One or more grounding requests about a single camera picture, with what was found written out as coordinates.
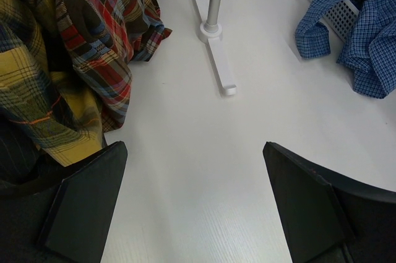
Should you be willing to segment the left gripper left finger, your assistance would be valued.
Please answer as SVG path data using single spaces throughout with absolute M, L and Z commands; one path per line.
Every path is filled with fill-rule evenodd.
M 126 145 L 118 141 L 2 189 L 1 262 L 100 262 L 126 162 Z

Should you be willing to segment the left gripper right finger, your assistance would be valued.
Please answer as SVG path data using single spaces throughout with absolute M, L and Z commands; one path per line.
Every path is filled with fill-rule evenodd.
M 293 262 L 395 262 L 395 193 L 267 142 L 263 156 Z

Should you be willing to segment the blue checked shirt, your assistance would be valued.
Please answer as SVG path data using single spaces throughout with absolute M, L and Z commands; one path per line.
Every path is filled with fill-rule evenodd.
M 395 0 L 350 0 L 359 13 L 337 62 L 354 74 L 353 90 L 383 99 L 395 90 Z M 304 59 L 330 54 L 329 30 L 325 36 L 310 36 L 295 42 Z

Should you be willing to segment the red plaid shirt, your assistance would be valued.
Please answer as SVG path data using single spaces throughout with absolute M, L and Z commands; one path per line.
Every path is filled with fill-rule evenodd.
M 157 0 L 55 0 L 60 36 L 77 75 L 101 100 L 104 131 L 123 126 L 131 61 L 149 61 L 171 35 Z

